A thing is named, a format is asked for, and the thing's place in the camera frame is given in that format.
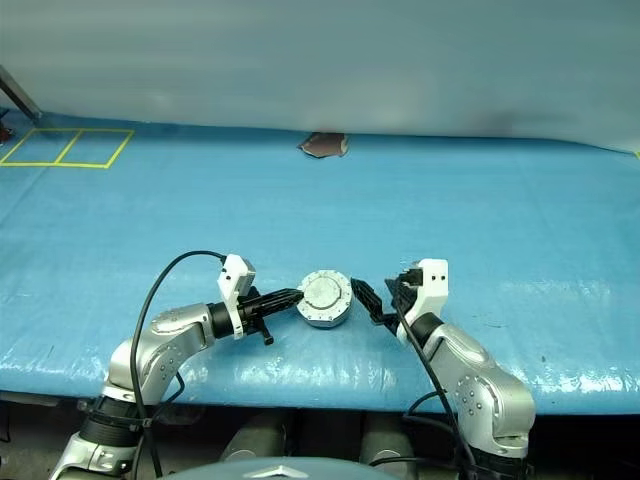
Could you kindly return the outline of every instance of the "white plastic part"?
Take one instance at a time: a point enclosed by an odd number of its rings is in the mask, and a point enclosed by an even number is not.
[[[298,311],[314,327],[330,328],[342,323],[351,307],[349,279],[335,270],[318,270],[302,280],[298,290],[304,298]]]
[[[249,292],[255,276],[256,272],[253,266],[241,256],[232,253],[227,255],[218,277],[220,294],[229,311],[229,318],[233,324],[233,338],[236,340],[244,336],[242,322],[238,314],[238,297]]]
[[[442,259],[425,258],[420,260],[416,266],[422,269],[422,285],[416,287],[418,291],[416,303],[405,314],[405,319],[410,326],[416,319],[428,312],[439,317],[442,307],[449,298],[449,262]],[[398,326],[396,336],[403,345],[408,343],[407,332],[402,325]]]

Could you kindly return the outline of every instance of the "yellow tape square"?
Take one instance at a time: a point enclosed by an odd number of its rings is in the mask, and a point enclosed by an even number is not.
[[[30,138],[33,137],[34,134],[37,134],[37,133],[43,133],[45,135],[47,133],[69,134],[70,139],[68,140],[64,148],[62,148],[62,150],[60,150],[57,153],[55,159],[53,160],[29,159],[27,161],[24,161],[24,160],[12,161],[11,159],[12,157],[14,157],[15,153],[18,152],[19,149],[23,147],[25,143]],[[87,133],[89,134],[90,133],[124,134],[124,139],[122,140],[122,142],[120,142],[116,150],[102,163],[91,163],[91,162],[82,162],[82,161],[64,161],[65,157],[72,150],[73,146],[79,140],[81,140],[84,134],[87,134]],[[122,153],[122,150],[127,145],[127,143],[129,143],[129,140],[131,140],[131,137],[133,137],[134,133],[135,133],[135,130],[125,129],[125,128],[34,128],[29,132],[27,132],[25,136],[22,137],[22,139],[20,139],[20,141],[16,145],[14,145],[13,148],[11,148],[11,150],[9,150],[2,158],[0,158],[0,167],[75,167],[75,168],[107,169],[111,167],[111,165],[113,165],[113,162],[115,162],[115,160],[118,158],[120,153]]]

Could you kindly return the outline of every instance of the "black cable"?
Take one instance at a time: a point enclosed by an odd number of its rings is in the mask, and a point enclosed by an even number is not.
[[[429,392],[426,395],[423,395],[418,400],[413,402],[413,405],[411,405],[409,407],[409,409],[404,413],[404,415],[402,415],[402,419],[404,421],[407,421],[407,422],[417,423],[419,425],[438,428],[438,429],[444,431],[445,433],[448,433],[449,435],[455,437],[454,432],[453,432],[453,428],[451,427],[451,425],[448,425],[447,423],[442,422],[440,420],[434,420],[432,418],[425,418],[425,417],[419,417],[417,415],[414,415],[416,409],[423,402],[425,402],[426,400],[429,400],[430,398],[437,397],[437,396],[438,396],[438,392]]]
[[[436,460],[435,458],[426,457],[385,457],[379,458],[369,463],[370,467],[377,467],[378,465],[384,465],[386,463],[418,463],[420,465],[428,465],[430,467],[453,469],[454,465],[443,462],[442,460]]]
[[[130,480],[138,480],[138,468],[140,468],[140,456],[142,453],[142,447],[144,445],[144,435],[138,440],[138,447],[133,454],[133,463],[131,464],[131,477]]]
[[[180,388],[178,388],[178,391],[176,393],[171,395],[169,398],[167,398],[167,400],[165,400],[160,404],[158,409],[153,414],[152,418],[154,420],[158,418],[160,415],[162,415],[162,412],[164,412],[164,410],[169,406],[169,404],[172,403],[176,398],[178,398],[182,394],[182,392],[184,392],[184,380],[182,379],[182,375],[180,375],[180,372],[176,372],[176,379],[180,384]]]
[[[162,281],[169,274],[169,272],[175,267],[178,263],[188,257],[193,257],[195,255],[208,255],[212,257],[216,257],[222,263],[226,260],[226,256],[221,255],[216,252],[212,252],[209,250],[193,250],[191,252],[183,253],[182,255],[174,258],[169,265],[167,265],[156,281],[151,286],[149,293],[147,293],[147,298],[145,298],[144,303],[142,304],[142,309],[140,310],[140,315],[138,316],[138,323],[136,324],[136,329],[133,334],[133,340],[131,341],[131,355],[129,356],[129,371],[131,373],[131,381],[133,383],[133,395],[136,401],[136,407],[138,409],[138,416],[141,420],[145,420],[147,418],[147,410],[144,406],[144,402],[142,400],[142,392],[140,390],[140,378],[138,377],[138,368],[137,368],[137,353],[138,353],[138,344],[140,343],[140,335],[142,334],[142,327],[144,326],[144,321],[147,316],[147,312],[149,311],[149,306],[151,305],[151,300],[153,300],[154,295],[158,291],[158,288],[162,284]],[[149,447],[149,453],[151,454],[151,460],[153,461],[153,469],[155,471],[156,477],[162,476],[162,467],[160,466],[160,458],[158,457],[158,449],[156,447],[153,433],[151,431],[151,425],[146,424],[143,426],[143,434],[145,437],[145,441]]]
[[[402,313],[401,309],[398,309],[397,312],[398,312],[398,318],[400,319],[400,323],[402,323],[402,326],[403,326],[403,328],[405,329],[405,331],[407,333],[407,337],[409,338],[409,341],[411,342],[411,345],[413,345],[414,350],[418,354],[418,358],[420,358],[420,361],[422,362],[422,365],[424,366],[424,369],[427,371],[427,374],[429,375],[429,378],[431,379],[431,383],[433,383],[433,387],[435,389],[435,393],[440,398],[440,402],[442,403],[442,406],[444,407],[444,411],[447,414],[447,417],[449,419],[449,423],[451,424],[451,428],[453,430],[453,437],[454,437],[456,445],[459,446],[459,447],[462,447],[462,449],[464,450],[464,452],[465,452],[465,454],[467,456],[467,459],[468,459],[469,463],[471,465],[475,465],[476,461],[475,461],[475,458],[473,457],[473,453],[471,452],[471,449],[469,448],[469,445],[467,444],[467,442],[462,438],[462,435],[460,435],[460,430],[458,429],[458,422],[456,421],[456,417],[453,414],[453,410],[451,409],[451,405],[449,404],[449,400],[447,399],[447,395],[446,395],[444,389],[442,388],[442,385],[440,384],[440,380],[438,379],[438,376],[436,375],[436,372],[434,372],[433,368],[431,368],[431,364],[429,363],[429,359],[426,357],[426,355],[422,351],[422,348],[420,347],[420,342],[418,342],[418,339],[416,338],[416,336],[414,335],[413,331],[411,330],[411,327],[409,326],[409,323],[407,322],[407,319],[404,317],[404,313]]]
[[[416,409],[420,405],[422,405],[424,402],[426,402],[430,398],[437,397],[437,396],[438,396],[438,392],[429,392],[426,395],[421,396],[418,400],[413,402],[413,404],[409,407],[409,410],[407,410],[406,415],[413,415],[413,413],[416,411]]]

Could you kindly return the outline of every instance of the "dark floor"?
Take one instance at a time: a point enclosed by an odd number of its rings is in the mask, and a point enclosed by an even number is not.
[[[0,404],[0,438],[7,430],[10,443],[0,443],[0,478],[46,479],[70,434],[78,430],[83,415],[74,401],[56,407]],[[193,425],[154,429],[165,474],[215,462],[235,432],[259,410],[189,407],[178,412],[182,420],[199,418]],[[357,461],[363,414],[356,411],[300,410],[296,412],[294,453]],[[640,478],[633,462],[638,456],[640,417],[541,417],[531,433],[530,460],[536,479]],[[418,456],[446,456],[449,440],[438,431],[410,427],[408,433]],[[143,455],[141,479],[153,478]],[[425,469],[421,479],[453,479],[451,472]]]

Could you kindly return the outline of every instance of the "yellow tape line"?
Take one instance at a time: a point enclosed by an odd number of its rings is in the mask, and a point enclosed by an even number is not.
[[[106,165],[104,166],[104,168],[109,168],[111,166],[111,164],[113,162],[116,161],[116,158],[118,158],[118,155],[120,155],[120,153],[122,152],[122,150],[124,150],[124,147],[127,146],[127,143],[129,143],[129,140],[131,140],[131,137],[133,137],[133,130],[129,131],[129,135],[127,135],[127,138],[124,139],[124,141],[120,144],[120,146],[116,149],[116,151],[113,153],[113,155],[111,155],[111,158],[109,159],[109,161],[106,163]]]
[[[58,154],[53,162],[5,162],[11,155],[15,153],[18,148],[24,144],[27,139],[36,132],[77,132],[76,135],[65,145],[62,151]],[[127,136],[118,146],[116,151],[109,157],[106,163],[80,163],[80,162],[63,162],[64,157],[69,153],[71,148],[76,144],[80,136],[85,132],[98,132],[98,133],[126,133]],[[3,167],[76,167],[76,168],[102,168],[107,169],[111,167],[113,162],[116,161],[118,156],[127,146],[131,137],[133,137],[135,130],[128,128],[32,128],[29,130],[22,139],[16,143],[16,145],[7,152],[7,154],[0,159],[0,166]]]
[[[56,160],[54,163],[58,164],[60,163],[60,161],[64,158],[64,156],[69,153],[69,150],[71,150],[71,147],[73,147],[75,145],[75,143],[78,141],[78,139],[80,138],[80,136],[84,133],[84,130],[78,130],[78,133],[76,133],[76,135],[71,139],[71,141],[69,143],[67,143],[67,146],[64,147],[62,149],[62,151],[58,154],[58,156],[56,157]]]
[[[15,152],[18,148],[20,148],[20,146],[21,146],[24,142],[26,142],[27,138],[29,138],[33,133],[35,133],[35,131],[36,131],[36,129],[35,129],[35,128],[32,128],[31,130],[29,130],[29,131],[27,132],[27,134],[26,134],[24,137],[22,137],[22,140],[20,140],[18,143],[16,143],[16,145],[15,145],[11,150],[9,150],[9,151],[7,152],[7,154],[6,154],[4,157],[2,157],[2,159],[0,159],[0,163],[4,162],[7,158],[9,158],[9,157],[11,156],[11,154],[12,154],[13,152]]]

